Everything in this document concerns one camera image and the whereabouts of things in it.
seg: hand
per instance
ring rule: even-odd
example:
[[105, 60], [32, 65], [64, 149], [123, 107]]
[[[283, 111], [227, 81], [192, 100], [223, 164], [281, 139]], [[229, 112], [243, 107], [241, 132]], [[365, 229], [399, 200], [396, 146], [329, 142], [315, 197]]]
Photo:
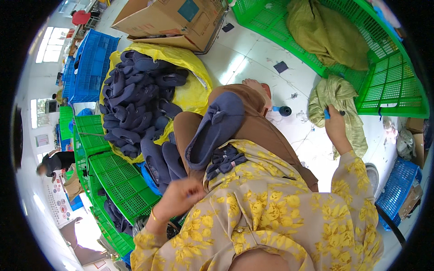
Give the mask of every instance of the hand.
[[328, 108], [330, 118], [325, 119], [325, 131], [336, 150], [343, 155], [352, 150], [345, 131], [345, 120], [332, 104], [329, 104]]
[[198, 180], [184, 178], [172, 181], [154, 207], [154, 215], [160, 222], [167, 222], [172, 217], [187, 212], [206, 195], [202, 182]]

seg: window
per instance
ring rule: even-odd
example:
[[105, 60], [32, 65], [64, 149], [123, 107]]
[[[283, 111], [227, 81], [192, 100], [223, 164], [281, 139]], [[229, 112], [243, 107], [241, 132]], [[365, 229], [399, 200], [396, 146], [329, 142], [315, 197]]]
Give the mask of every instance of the window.
[[30, 100], [30, 118], [32, 119], [32, 129], [50, 124], [50, 115], [45, 114], [45, 103], [50, 100], [50, 98]]
[[58, 62], [68, 31], [69, 28], [47, 27], [36, 56], [36, 63]]
[[44, 158], [44, 156], [45, 156], [47, 153], [48, 153], [48, 152], [46, 152], [46, 153], [40, 153], [40, 154], [37, 155], [39, 163], [42, 163], [42, 158]]

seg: yellow woven sack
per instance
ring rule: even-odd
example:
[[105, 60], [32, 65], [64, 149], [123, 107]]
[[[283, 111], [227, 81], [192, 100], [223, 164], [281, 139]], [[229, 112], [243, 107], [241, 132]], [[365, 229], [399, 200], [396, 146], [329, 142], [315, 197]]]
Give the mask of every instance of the yellow woven sack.
[[[190, 50], [181, 49], [165, 45], [147, 44], [147, 43], [133, 43], [124, 51], [135, 50], [142, 54], [151, 56], [154, 60], [161, 59], [181, 68], [188, 69], [193, 72], [187, 77], [185, 85], [176, 87], [173, 103], [182, 108], [183, 111], [190, 111], [204, 115], [208, 108], [208, 96], [212, 90], [211, 78], [208, 75], [202, 61], [195, 56]], [[115, 51], [110, 55], [110, 69], [105, 77], [109, 77], [109, 72], [115, 68], [115, 65], [121, 62], [122, 52]], [[104, 96], [102, 96], [102, 88], [99, 94], [99, 102], [104, 105]], [[101, 123], [104, 124], [104, 115], [101, 114]], [[156, 141], [156, 144], [161, 145], [163, 142], [168, 141], [168, 135], [173, 132], [173, 121], [169, 121], [164, 134]], [[137, 158], [132, 159], [122, 154], [118, 147], [115, 147], [109, 142], [112, 151], [125, 159], [128, 163], [143, 162], [143, 155], [140, 154]]]

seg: yellow floral dress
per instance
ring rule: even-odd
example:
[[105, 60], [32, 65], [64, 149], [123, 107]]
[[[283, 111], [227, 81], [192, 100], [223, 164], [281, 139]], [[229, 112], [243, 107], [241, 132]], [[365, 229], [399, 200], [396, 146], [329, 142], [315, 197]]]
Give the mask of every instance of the yellow floral dress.
[[248, 161], [204, 178], [208, 195], [173, 239], [143, 229], [134, 238], [133, 270], [223, 271], [254, 248], [281, 255], [291, 270], [373, 268], [383, 241], [365, 165], [353, 151], [341, 156], [332, 193], [313, 193], [273, 153], [248, 140], [228, 143]]

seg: blue object in hand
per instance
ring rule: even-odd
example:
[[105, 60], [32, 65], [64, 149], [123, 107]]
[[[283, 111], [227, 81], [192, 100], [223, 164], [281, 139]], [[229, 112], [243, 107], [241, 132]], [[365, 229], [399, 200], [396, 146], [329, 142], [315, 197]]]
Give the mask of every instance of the blue object in hand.
[[325, 116], [326, 120], [330, 119], [330, 114], [329, 114], [329, 111], [327, 109], [324, 109], [324, 116]]

